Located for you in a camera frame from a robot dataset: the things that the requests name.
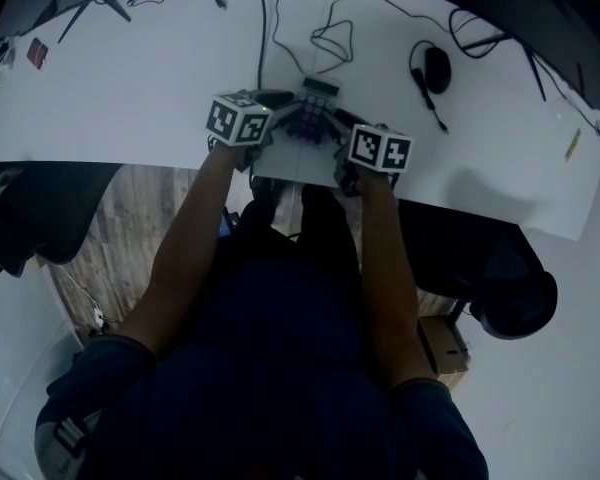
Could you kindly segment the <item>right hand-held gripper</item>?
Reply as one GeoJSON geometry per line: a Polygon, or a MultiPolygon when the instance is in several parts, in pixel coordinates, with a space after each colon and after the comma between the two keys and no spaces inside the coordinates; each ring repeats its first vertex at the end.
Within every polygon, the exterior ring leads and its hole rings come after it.
{"type": "Polygon", "coordinates": [[[395,188],[407,170],[413,139],[386,126],[373,127],[367,120],[343,109],[328,117],[328,134],[342,146],[334,155],[334,180],[344,194],[357,194],[359,168],[385,174],[395,188]]]}

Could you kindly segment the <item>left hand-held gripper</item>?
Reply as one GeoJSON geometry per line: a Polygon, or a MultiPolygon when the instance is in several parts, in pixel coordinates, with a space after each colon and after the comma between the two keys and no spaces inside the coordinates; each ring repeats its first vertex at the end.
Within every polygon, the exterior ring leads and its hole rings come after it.
{"type": "Polygon", "coordinates": [[[266,132],[284,127],[302,109],[292,102],[287,90],[253,91],[253,99],[243,92],[221,92],[212,97],[205,129],[212,139],[229,147],[245,148],[238,171],[248,170],[260,155],[266,132]],[[272,111],[267,106],[281,106],[272,111]]]}

